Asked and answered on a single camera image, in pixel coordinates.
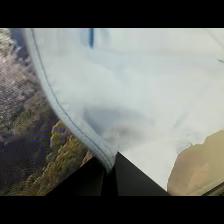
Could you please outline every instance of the beige object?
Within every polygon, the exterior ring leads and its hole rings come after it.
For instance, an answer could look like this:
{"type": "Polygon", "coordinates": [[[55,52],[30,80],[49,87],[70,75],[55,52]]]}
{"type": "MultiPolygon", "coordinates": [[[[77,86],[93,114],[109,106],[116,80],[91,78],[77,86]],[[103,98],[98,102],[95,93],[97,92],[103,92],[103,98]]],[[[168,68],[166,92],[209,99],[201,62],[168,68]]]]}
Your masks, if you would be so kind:
{"type": "Polygon", "coordinates": [[[178,156],[168,181],[172,195],[202,195],[224,182],[224,131],[178,156]]]}

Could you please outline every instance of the black object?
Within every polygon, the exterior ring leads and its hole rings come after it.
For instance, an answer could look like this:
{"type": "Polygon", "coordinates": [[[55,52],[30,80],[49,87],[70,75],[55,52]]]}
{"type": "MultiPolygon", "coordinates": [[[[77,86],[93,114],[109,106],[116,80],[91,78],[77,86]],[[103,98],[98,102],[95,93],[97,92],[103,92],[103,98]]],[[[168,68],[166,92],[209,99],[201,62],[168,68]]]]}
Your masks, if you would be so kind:
{"type": "Polygon", "coordinates": [[[120,153],[109,175],[96,158],[59,184],[47,196],[169,196],[120,153]]]}

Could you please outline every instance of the cloth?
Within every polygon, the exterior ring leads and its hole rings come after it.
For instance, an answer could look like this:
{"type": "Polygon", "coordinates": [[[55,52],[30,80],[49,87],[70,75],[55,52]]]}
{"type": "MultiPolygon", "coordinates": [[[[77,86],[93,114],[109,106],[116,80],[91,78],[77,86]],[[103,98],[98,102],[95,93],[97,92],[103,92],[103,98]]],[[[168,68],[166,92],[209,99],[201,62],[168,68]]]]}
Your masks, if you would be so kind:
{"type": "Polygon", "coordinates": [[[224,127],[224,29],[26,29],[49,102],[109,171],[120,151],[164,189],[224,127]]]}

